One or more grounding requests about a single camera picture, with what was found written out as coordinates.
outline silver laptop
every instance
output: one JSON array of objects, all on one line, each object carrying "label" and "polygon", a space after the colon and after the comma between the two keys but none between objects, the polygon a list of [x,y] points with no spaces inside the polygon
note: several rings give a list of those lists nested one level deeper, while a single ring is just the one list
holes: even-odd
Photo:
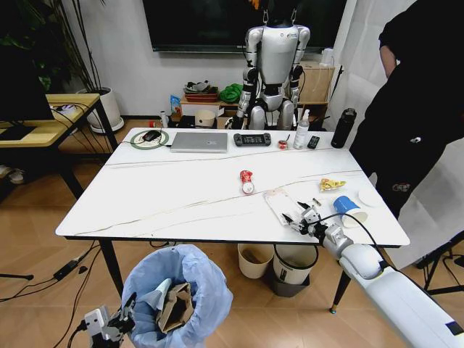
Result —
[{"label": "silver laptop", "polygon": [[175,135],[172,152],[227,152],[227,133],[185,133]]}]

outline mouse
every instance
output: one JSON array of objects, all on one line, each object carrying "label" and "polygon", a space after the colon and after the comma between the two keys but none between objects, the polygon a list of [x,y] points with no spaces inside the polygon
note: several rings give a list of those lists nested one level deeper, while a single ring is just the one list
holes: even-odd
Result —
[{"label": "mouse", "polygon": [[142,139],[145,141],[152,141],[155,140],[156,138],[159,138],[161,136],[161,132],[159,130],[149,130],[142,136]]}]

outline plastic bag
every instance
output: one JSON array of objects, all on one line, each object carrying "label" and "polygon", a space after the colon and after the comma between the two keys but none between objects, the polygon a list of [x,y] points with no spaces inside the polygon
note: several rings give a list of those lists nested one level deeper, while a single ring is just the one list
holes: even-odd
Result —
[{"label": "plastic bag", "polygon": [[173,285],[191,284],[194,314],[181,328],[167,335],[154,323],[154,311],[137,301],[136,327],[130,338],[136,348],[201,348],[204,339],[227,317],[233,299],[221,269],[196,246],[179,245],[157,250],[145,257],[130,272],[124,284],[122,303],[137,293],[137,299],[171,278]]}]

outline shoe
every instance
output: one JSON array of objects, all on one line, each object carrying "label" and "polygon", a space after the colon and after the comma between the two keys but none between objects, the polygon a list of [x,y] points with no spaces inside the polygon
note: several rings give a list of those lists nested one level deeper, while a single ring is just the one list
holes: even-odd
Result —
[{"label": "shoe", "polygon": [[5,176],[10,174],[13,171],[12,168],[7,167],[6,165],[0,165],[0,179],[3,179]]},{"label": "shoe", "polygon": [[9,181],[14,185],[20,185],[24,183],[24,170],[15,168],[13,173],[8,175]]}]

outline white bottle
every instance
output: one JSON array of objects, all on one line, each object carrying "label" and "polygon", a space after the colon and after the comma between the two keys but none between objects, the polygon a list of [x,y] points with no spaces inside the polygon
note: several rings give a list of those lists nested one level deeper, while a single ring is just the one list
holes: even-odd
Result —
[{"label": "white bottle", "polygon": [[168,128],[169,126],[167,124],[169,123],[169,119],[166,116],[166,112],[161,111],[159,116],[161,117],[162,127]]},{"label": "white bottle", "polygon": [[305,138],[310,127],[310,111],[307,109],[304,111],[304,115],[301,121],[298,122],[297,132],[293,141],[293,147],[295,149],[302,149],[305,144]]}]

